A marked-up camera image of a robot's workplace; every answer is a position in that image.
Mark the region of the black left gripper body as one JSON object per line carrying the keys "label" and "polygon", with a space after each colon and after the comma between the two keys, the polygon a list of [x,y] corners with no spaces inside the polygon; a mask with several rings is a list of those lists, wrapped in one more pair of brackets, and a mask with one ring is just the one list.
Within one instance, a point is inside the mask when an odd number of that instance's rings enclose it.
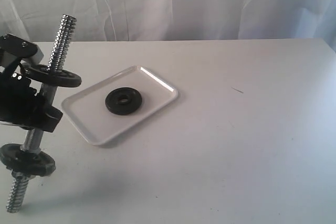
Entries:
{"label": "black left gripper body", "polygon": [[31,80],[20,61],[13,61],[1,72],[1,122],[33,127],[38,124],[42,97],[30,87]]}

